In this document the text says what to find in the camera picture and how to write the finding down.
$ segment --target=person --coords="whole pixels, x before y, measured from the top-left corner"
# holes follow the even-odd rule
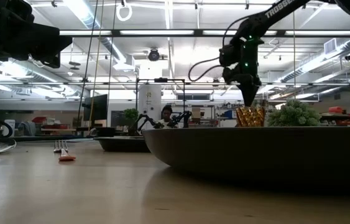
[[[167,126],[168,123],[171,121],[170,116],[172,115],[172,113],[173,113],[172,107],[169,105],[164,106],[164,108],[162,109],[162,119],[159,120],[158,122],[163,124],[164,129],[172,128]]]

